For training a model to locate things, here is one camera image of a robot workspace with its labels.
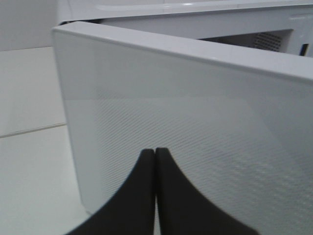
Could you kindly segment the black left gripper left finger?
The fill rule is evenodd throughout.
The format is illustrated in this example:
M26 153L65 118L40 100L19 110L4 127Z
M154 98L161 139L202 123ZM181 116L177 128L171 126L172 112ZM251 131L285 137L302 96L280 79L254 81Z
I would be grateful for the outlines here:
M155 200L155 152L144 149L111 199L68 234L152 235Z

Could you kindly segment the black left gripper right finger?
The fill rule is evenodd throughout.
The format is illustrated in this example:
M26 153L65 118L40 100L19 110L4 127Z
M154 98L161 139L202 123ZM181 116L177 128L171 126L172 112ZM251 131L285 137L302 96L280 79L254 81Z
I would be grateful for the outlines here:
M156 194L163 235L241 234L241 224L190 183L167 148L156 149Z

